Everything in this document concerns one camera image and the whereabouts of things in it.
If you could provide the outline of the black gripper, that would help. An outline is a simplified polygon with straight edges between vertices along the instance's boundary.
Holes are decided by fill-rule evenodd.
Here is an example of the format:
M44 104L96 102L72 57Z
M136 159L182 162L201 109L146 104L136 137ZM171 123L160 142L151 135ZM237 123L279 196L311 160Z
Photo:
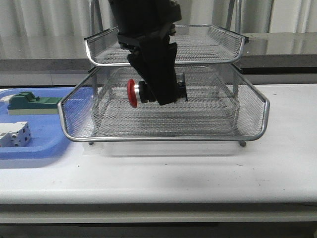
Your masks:
M175 0L110 0L120 47L133 50L129 63L141 75L138 83L142 103L161 106L177 101L175 58L177 44L170 42L174 23L182 19Z

